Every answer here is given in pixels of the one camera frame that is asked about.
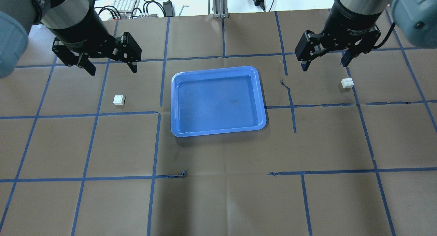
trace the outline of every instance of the blue tray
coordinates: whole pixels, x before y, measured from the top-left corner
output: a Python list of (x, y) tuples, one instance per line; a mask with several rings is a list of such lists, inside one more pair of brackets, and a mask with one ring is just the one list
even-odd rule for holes
[(171, 79), (171, 131), (178, 137), (259, 130), (266, 122), (254, 67), (181, 72)]

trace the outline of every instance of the keyboard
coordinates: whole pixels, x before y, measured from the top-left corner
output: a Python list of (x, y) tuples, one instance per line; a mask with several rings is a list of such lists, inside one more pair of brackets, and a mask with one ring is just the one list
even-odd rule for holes
[(114, 0), (112, 6), (115, 6), (121, 15), (130, 16), (132, 9), (136, 8), (139, 2), (140, 0)]

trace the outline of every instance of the blue tape grid line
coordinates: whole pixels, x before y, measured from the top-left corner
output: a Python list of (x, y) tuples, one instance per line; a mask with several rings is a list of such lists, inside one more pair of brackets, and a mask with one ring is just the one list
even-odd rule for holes
[[(380, 173), (387, 172), (417, 172), (417, 171), (437, 171), (437, 167), (420, 167), (420, 168), (391, 168), (391, 169), (339, 169), (329, 171), (281, 171), (270, 172), (267, 175), (313, 175), (313, 174), (356, 174), (356, 173), (374, 173), (378, 171)], [(54, 182), (54, 181), (88, 181), (88, 180), (151, 180), (155, 179), (170, 179), (170, 178), (182, 178), (187, 172), (183, 171), (180, 175), (145, 175), (145, 176), (114, 176), (114, 177), (81, 177), (72, 178), (31, 178), (31, 179), (3, 179), (0, 183), (13, 183), (13, 182)]]
[(284, 84), (284, 80), (281, 80), (281, 84), (287, 88), (290, 109), (292, 110), (293, 131), (296, 133), (295, 106), (293, 105), (292, 93), (290, 92), (290, 88)]
[(155, 140), (155, 158), (153, 160), (153, 178), (150, 186), (150, 200), (149, 200), (149, 216), (147, 219), (147, 236), (150, 236), (150, 230), (152, 228), (152, 209), (153, 209), (153, 195), (155, 194), (155, 176), (156, 176), (156, 164), (158, 161), (158, 145), (159, 145), (159, 133), (161, 129), (161, 115), (158, 115), (158, 124), (156, 127), (156, 140)]
[[(392, 19), (390, 18), (389, 11), (387, 9), (385, 10), (385, 14), (387, 15), (387, 18), (389, 19), (389, 22), (392, 23)], [(417, 79), (415, 78), (414, 72), (411, 68), (409, 61), (408, 61), (407, 54), (405, 53), (405, 49), (403, 48), (403, 46), (401, 44), (401, 40), (399, 39), (399, 36), (398, 36), (398, 33), (396, 32), (396, 30), (393, 30), (393, 34), (395, 34), (396, 40), (398, 41), (399, 47), (401, 48), (401, 51), (402, 51), (402, 55), (404, 56), (405, 63), (408, 66), (408, 70), (410, 71), (411, 77), (413, 78), (414, 83), (417, 87), (417, 90), (419, 91), (419, 94), (422, 97), (422, 100), (425, 104), (426, 110), (428, 111), (429, 118), (431, 119), (431, 122), (433, 123), (433, 126), (434, 126), (434, 130), (437, 132), (437, 124), (434, 120), (434, 116), (431, 113), (431, 109), (429, 108), (428, 103), (426, 102), (425, 95), (423, 94), (422, 89), (420, 88), (420, 85), (417, 82)]]
[(163, 105), (163, 97), (164, 97), (164, 81), (165, 81), (165, 68), (167, 64), (167, 52), (168, 52), (168, 34), (170, 31), (170, 17), (167, 18), (167, 31), (165, 35), (165, 48), (164, 48), (164, 63), (163, 63), (163, 76), (161, 79), (161, 96), (159, 99), (159, 106)]
[(225, 50), (225, 18), (222, 17), (222, 46), (223, 46), (223, 58), (226, 56), (226, 50)]
[(33, 121), (32, 128), (30, 130), (29, 137), (28, 137), (28, 140), (27, 140), (27, 143), (26, 143), (26, 147), (25, 147), (25, 150), (23, 152), (23, 156), (22, 156), (22, 159), (20, 161), (20, 165), (18, 166), (17, 174), (15, 175), (15, 180), (14, 180), (14, 183), (12, 185), (11, 192), (9, 193), (8, 202), (6, 203), (6, 207), (5, 207), (5, 210), (3, 212), (2, 219), (0, 221), (0, 232), (1, 232), (2, 228), (3, 228), (3, 224), (4, 224), (4, 221), (6, 219), (6, 214), (8, 213), (9, 205), (11, 204), (12, 196), (14, 195), (15, 187), (17, 186), (17, 180), (18, 180), (18, 177), (20, 176), (20, 172), (22, 170), (23, 163), (25, 161), (26, 154), (27, 154), (27, 151), (29, 149), (30, 141), (32, 139), (32, 135), (33, 135), (33, 132), (35, 130), (36, 122), (37, 122), (37, 119), (38, 119), (37, 117), (39, 116), (39, 113), (41, 112), (42, 104), (44, 102), (45, 95), (47, 94), (48, 85), (50, 83), (50, 80), (52, 79), (53, 70), (55, 69), (55, 64), (56, 64), (56, 60), (57, 59), (58, 58), (55, 57), (55, 60), (53, 61), (52, 69), (50, 70), (50, 74), (48, 75), (47, 83), (45, 84), (45, 89), (44, 89), (44, 92), (42, 93), (41, 101), (39, 102), (39, 107), (38, 107), (38, 110), (36, 112), (36, 118)]
[(301, 174), (301, 183), (302, 183), (303, 202), (305, 205), (306, 224), (308, 225), (308, 234), (309, 236), (312, 236), (311, 219), (309, 217), (308, 198), (306, 196), (305, 177), (303, 174)]
[[(437, 103), (437, 100), (426, 101), (427, 103)], [(394, 101), (394, 102), (369, 102), (366, 105), (388, 105), (388, 104), (423, 104), (423, 101), (416, 102), (407, 102), (407, 101)], [(300, 107), (337, 107), (337, 106), (351, 106), (354, 103), (336, 103), (336, 104), (302, 104), (302, 105), (294, 105), (293, 108)], [(266, 106), (265, 109), (290, 109), (289, 105), (273, 105)], [(155, 111), (146, 111), (146, 112), (108, 112), (108, 113), (99, 113), (99, 114), (77, 114), (77, 115), (47, 115), (47, 116), (7, 116), (0, 117), (2, 119), (33, 119), (33, 118), (81, 118), (81, 117), (95, 117), (99, 116), (116, 116), (116, 115), (141, 115), (141, 114), (157, 114)]]
[(276, 18), (276, 25), (278, 26), (279, 41), (281, 42), (282, 61), (284, 62), (284, 71), (285, 71), (285, 75), (288, 76), (287, 62), (285, 60), (284, 42), (282, 40), (281, 25), (279, 24), (278, 12), (275, 11), (274, 16)]
[[(346, 71), (348, 73), (348, 76), (351, 76), (351, 71), (349, 70), (349, 67), (346, 67)], [(376, 164), (374, 154), (373, 154), (372, 144), (370, 143), (370, 137), (369, 137), (369, 133), (367, 131), (366, 122), (364, 120), (364, 115), (363, 115), (363, 112), (361, 110), (360, 101), (358, 100), (358, 94), (356, 93), (355, 87), (352, 87), (352, 90), (354, 91), (356, 106), (358, 107), (358, 112), (360, 114), (360, 119), (361, 119), (361, 123), (363, 126), (364, 134), (366, 136), (366, 141), (367, 141), (367, 146), (369, 148), (370, 157), (372, 158), (373, 168), (375, 170), (375, 175), (376, 175), (376, 180), (378, 182), (379, 191), (381, 192), (382, 203), (384, 204), (384, 209), (385, 209), (385, 213), (387, 215), (387, 220), (388, 220), (388, 223), (390, 226), (390, 231), (392, 232), (392, 236), (396, 236), (395, 228), (394, 228), (393, 222), (392, 222), (392, 216), (390, 215), (389, 206), (388, 206), (387, 200), (385, 198), (384, 188), (382, 187), (381, 177), (379, 176), (378, 165)]]
[[(417, 50), (426, 48), (403, 48), (403, 50)], [(401, 51), (400, 48), (378, 48), (372, 49), (372, 51)], [(330, 53), (343, 53), (344, 50), (330, 51)], [(284, 53), (261, 53), (261, 54), (239, 54), (239, 55), (225, 55), (224, 58), (239, 58), (239, 57), (258, 57), (258, 56), (279, 56), (279, 55), (294, 55), (293, 52)], [(201, 57), (181, 57), (181, 58), (167, 58), (170, 60), (190, 60), (190, 59), (215, 59), (223, 58), (223, 55), (219, 56), (201, 56)], [(142, 59), (140, 62), (153, 62), (153, 61), (164, 61), (164, 59)], [(93, 62), (93, 64), (106, 64), (108, 62)], [(121, 61), (110, 61), (110, 64), (123, 63)], [(55, 67), (65, 67), (64, 64), (56, 64)], [(19, 65), (16, 68), (36, 68), (36, 67), (52, 67), (52, 65)]]
[(270, 172), (267, 175), (313, 175), (313, 174), (359, 174), (359, 173), (387, 173), (387, 172), (415, 172), (415, 171), (437, 171), (437, 167), (423, 168), (392, 168), (392, 169), (339, 169), (330, 171), (281, 171)]
[[(115, 30), (114, 30), (114, 36), (117, 33), (117, 28), (118, 28), (118, 20), (115, 23)], [(73, 226), (71, 229), (71, 236), (74, 236), (75, 234), (75, 230), (76, 230), (76, 224), (77, 224), (77, 217), (79, 215), (79, 209), (81, 207), (81, 201), (82, 201), (82, 194), (83, 194), (83, 187), (85, 185), (85, 177), (86, 177), (86, 172), (88, 171), (88, 165), (89, 165), (89, 157), (91, 156), (91, 151), (92, 151), (92, 147), (93, 147), (93, 142), (94, 142), (94, 135), (96, 133), (96, 129), (97, 129), (97, 122), (99, 120), (99, 113), (100, 113), (100, 107), (102, 105), (102, 100), (103, 100), (103, 92), (105, 89), (105, 84), (106, 84), (106, 78), (108, 77), (108, 70), (109, 70), (109, 62), (111, 61), (111, 59), (108, 58), (108, 61), (106, 63), (106, 69), (105, 69), (105, 75), (103, 77), (103, 83), (102, 83), (102, 88), (100, 90), (100, 97), (99, 97), (99, 103), (97, 105), (97, 111), (96, 111), (96, 116), (94, 118), (94, 125), (93, 125), (93, 131), (91, 134), (91, 139), (89, 141), (89, 146), (88, 146), (88, 153), (86, 154), (86, 161), (85, 161), (85, 166), (83, 168), (83, 175), (82, 175), (82, 181), (81, 181), (81, 189), (79, 190), (79, 197), (77, 199), (77, 204), (76, 204), (76, 210), (75, 210), (75, 214), (74, 214), (74, 220), (73, 220)]]

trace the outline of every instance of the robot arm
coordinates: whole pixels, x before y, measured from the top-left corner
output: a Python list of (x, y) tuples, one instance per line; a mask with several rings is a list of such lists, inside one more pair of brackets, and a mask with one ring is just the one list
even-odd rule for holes
[(302, 70), (329, 51), (346, 49), (344, 67), (359, 54), (369, 53), (381, 36), (375, 22), (388, 3), (396, 25), (413, 45), (437, 48), (437, 0), (334, 0), (323, 31), (305, 31), (296, 46)]
[[(141, 48), (129, 32), (114, 38), (94, 11), (95, 0), (0, 0), (0, 78), (8, 76), (28, 42), (31, 25), (41, 22), (56, 36), (52, 51), (71, 67), (95, 74), (89, 58), (110, 58), (137, 71)], [(17, 14), (17, 7), (25, 14)]]

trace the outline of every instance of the white lego brick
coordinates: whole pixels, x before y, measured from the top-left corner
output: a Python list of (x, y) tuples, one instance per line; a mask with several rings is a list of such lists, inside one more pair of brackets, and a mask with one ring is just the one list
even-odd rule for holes
[(114, 96), (114, 104), (116, 104), (116, 105), (124, 105), (125, 100), (126, 100), (126, 98), (124, 95), (115, 95)]
[(345, 78), (341, 81), (343, 88), (352, 88), (354, 86), (354, 81), (351, 78)]

